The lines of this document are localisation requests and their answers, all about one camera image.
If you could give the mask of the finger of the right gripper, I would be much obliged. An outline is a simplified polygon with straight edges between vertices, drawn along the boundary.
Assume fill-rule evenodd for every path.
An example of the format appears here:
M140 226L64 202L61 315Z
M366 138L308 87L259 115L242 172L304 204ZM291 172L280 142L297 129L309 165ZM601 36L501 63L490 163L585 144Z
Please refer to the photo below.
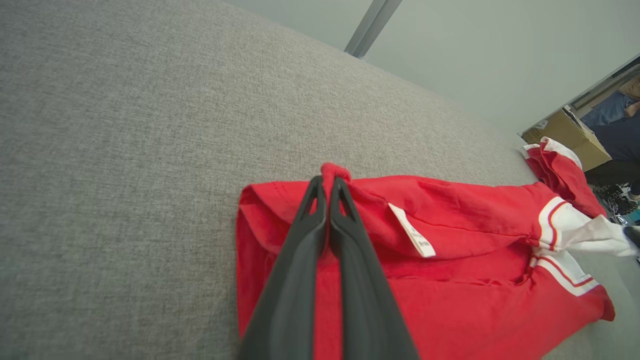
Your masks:
M640 251L640 226L626 226L622 232L635 248Z

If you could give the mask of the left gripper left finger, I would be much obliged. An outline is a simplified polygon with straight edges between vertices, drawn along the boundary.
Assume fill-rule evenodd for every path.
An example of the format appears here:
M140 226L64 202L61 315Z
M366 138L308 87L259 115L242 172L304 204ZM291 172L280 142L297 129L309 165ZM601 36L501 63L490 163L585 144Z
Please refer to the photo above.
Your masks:
M329 206L311 179L238 349L237 360L313 360L317 266Z

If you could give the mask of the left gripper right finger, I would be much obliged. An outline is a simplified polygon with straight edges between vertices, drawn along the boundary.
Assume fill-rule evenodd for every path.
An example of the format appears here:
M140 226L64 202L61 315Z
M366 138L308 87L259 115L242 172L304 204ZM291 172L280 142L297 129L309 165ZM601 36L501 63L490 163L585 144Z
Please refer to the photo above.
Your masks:
M343 360L419 360L343 178L334 178L329 203L329 244L340 267Z

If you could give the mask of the red white basketball shorts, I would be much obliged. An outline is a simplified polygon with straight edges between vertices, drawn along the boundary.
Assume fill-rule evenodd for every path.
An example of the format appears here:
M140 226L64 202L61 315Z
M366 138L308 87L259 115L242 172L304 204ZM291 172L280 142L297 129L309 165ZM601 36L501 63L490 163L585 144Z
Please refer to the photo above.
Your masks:
M560 198L590 219L607 216L587 183L582 163L573 150L545 136L539 143L522 146L520 151L538 180Z

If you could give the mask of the red T-shirt striped cuffs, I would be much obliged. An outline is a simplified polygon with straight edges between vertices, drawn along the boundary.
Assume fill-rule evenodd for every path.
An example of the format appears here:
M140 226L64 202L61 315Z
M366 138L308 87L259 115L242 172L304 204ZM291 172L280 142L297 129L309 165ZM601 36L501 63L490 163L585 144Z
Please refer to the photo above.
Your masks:
M591 322L612 321L605 288L570 251L633 256L622 227L590 218L541 180L480 186L396 175L351 178L325 164L326 241L317 262L313 360L343 360L330 196L347 183L419 359L540 358ZM246 186L236 225L243 337L311 180Z

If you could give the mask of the black metal parts pile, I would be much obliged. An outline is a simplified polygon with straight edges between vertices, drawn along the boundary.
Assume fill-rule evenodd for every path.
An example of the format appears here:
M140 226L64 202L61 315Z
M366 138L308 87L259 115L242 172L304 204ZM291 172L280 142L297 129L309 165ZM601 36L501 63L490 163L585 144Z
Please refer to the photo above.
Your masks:
M631 199L628 194L629 183L592 186L591 189L605 208L610 221L626 226L640 226L640 200Z

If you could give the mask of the person in dark blue clothes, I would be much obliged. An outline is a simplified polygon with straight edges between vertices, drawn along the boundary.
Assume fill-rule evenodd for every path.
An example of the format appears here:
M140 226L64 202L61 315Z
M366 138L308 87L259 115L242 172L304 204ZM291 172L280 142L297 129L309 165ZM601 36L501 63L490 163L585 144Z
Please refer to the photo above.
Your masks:
M581 121L611 158L585 172L587 183L598 187L628 183L627 196L640 202L640 75L602 100Z

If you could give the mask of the brown cardboard box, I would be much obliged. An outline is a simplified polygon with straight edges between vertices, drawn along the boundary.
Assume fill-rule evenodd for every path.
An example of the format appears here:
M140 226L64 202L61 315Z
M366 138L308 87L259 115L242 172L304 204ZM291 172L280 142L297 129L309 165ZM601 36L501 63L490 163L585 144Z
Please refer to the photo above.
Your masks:
M611 161L609 153L594 132L566 108L538 121L521 134L521 138L528 144L539 144L544 137L573 151L583 171L592 170Z

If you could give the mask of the grey partition post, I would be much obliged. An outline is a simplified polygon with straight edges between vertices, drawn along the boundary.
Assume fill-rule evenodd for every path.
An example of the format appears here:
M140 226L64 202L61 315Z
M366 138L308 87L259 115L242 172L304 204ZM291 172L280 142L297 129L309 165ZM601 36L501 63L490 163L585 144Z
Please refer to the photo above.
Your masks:
M345 46L344 52L358 57L357 49L364 41L366 33L374 23L375 18L381 12L382 7L386 4L387 0L372 0L370 6L366 10L363 18L359 22L358 27L355 29L354 34L350 38L349 42Z
M366 53L370 50L371 46L374 44L375 40L378 38L379 34L396 12L402 1L403 0L386 0L382 10L377 15L377 18L375 18L368 32L366 32L362 43L358 46L356 52L358 57L354 56L355 58L363 59L363 57L365 57Z

